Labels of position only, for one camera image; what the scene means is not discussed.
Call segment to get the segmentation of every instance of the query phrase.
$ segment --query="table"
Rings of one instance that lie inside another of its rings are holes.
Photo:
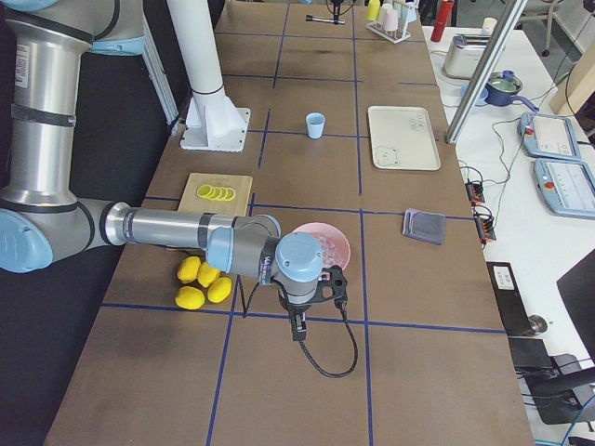
[[[237,293],[181,311],[184,255],[129,245],[47,445],[533,444],[419,23],[395,46],[365,29],[363,8],[344,27],[306,14],[325,8],[226,4],[216,38],[228,95],[252,109],[245,149],[183,151],[178,133],[144,205],[176,209],[190,172],[251,175],[249,214],[275,216],[284,232],[339,227],[352,248],[355,372],[320,376],[270,287],[246,319]],[[374,168],[371,105],[426,108],[442,168]],[[314,110],[326,115],[315,141],[304,128]],[[447,215],[443,246],[401,235],[407,207]],[[312,355],[331,371],[349,365],[333,306],[308,318]]]
[[[441,89],[446,118],[450,122],[460,100],[460,86],[466,81],[450,79],[443,74],[443,52],[448,50],[455,33],[478,33],[480,30],[446,28],[439,43],[431,42],[431,27],[424,27],[423,31]],[[552,89],[551,77],[522,31],[512,32],[496,70],[515,71],[523,81],[521,93],[528,98],[539,98],[549,91],[545,97],[536,99],[535,104],[541,112],[552,113],[549,99],[555,94],[556,88]],[[457,141],[458,158],[479,169],[486,179],[505,179],[506,172],[498,161],[500,146],[492,124],[514,120],[527,111],[523,105],[475,108]],[[503,159],[507,165],[510,165],[519,149],[516,125],[517,122],[496,127],[504,140]],[[587,141],[575,119],[573,126],[577,139]],[[580,146],[580,150],[583,159],[591,169],[595,169],[595,151],[590,146]],[[543,339],[550,356],[571,353],[578,359],[588,358],[564,307],[556,281],[595,247],[595,221],[551,214],[536,188],[532,163],[533,159],[526,156],[523,150],[518,152],[499,206],[497,241],[488,243],[483,254],[487,261],[509,262],[512,265],[527,314],[540,315],[549,324],[548,330],[539,338]],[[477,179],[473,173],[470,175],[472,179]],[[486,203],[495,213],[501,193],[502,186],[486,185]],[[592,366],[592,362],[581,362],[581,366],[587,368]],[[537,439],[561,440],[567,426],[544,425],[534,409],[529,408],[528,414]],[[593,433],[584,426],[578,426],[575,432],[580,432],[585,438],[595,439]]]

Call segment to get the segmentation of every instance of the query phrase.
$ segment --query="toaster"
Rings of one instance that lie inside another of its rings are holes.
[[[448,77],[470,79],[489,41],[489,35],[455,34],[444,60],[444,73]]]

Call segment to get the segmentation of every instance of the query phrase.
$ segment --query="pink bowl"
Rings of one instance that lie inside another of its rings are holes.
[[[306,223],[295,228],[293,232],[306,232],[318,239],[323,246],[323,266],[325,268],[338,265],[345,269],[350,263],[351,248],[345,234],[326,223]]]

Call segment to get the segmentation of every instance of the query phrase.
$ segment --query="white pole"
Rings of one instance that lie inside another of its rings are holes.
[[[190,134],[184,135],[186,146],[182,143],[182,147],[241,151],[250,111],[236,109],[225,96],[208,3],[167,0],[167,5],[194,101],[186,120]]]

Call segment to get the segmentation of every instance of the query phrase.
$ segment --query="gray cloth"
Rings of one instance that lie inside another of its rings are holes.
[[[434,244],[444,243],[446,216],[409,208],[405,211],[403,235]]]

